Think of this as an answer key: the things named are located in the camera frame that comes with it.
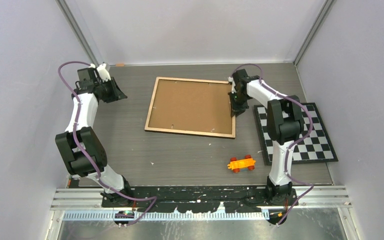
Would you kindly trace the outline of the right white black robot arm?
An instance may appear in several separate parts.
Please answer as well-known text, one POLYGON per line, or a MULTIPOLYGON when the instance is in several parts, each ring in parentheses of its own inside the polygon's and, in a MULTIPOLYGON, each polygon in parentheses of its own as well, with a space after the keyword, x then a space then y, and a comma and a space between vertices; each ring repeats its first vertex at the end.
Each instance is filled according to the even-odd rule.
POLYGON ((292 156, 305 123, 300 100, 296 95, 287 96, 274 90, 260 76, 249 76, 241 67, 228 81, 232 116, 244 113, 250 99, 257 100, 266 109, 266 127, 273 143, 273 154, 263 197, 271 205, 279 205, 292 193, 292 156))

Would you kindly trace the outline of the black picture frame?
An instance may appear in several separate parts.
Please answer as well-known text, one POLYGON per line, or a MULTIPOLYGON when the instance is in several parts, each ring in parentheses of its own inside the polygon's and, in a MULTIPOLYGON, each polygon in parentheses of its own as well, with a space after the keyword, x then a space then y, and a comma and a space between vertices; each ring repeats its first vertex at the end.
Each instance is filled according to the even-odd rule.
POLYGON ((159 76, 144 129, 234 139, 236 118, 231 116, 230 91, 228 81, 159 76))

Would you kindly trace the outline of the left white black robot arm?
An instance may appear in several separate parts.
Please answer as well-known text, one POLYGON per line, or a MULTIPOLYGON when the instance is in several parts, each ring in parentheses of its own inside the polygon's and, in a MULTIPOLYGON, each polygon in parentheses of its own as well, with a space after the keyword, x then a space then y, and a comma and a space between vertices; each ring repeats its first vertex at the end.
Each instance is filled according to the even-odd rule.
POLYGON ((126 99, 106 63, 90 64, 77 71, 79 80, 70 88, 73 111, 63 133, 55 143, 64 165, 72 176, 88 178, 103 187, 101 195, 121 207, 133 202, 128 181, 109 165, 106 151, 93 130, 99 102, 112 103, 126 99))

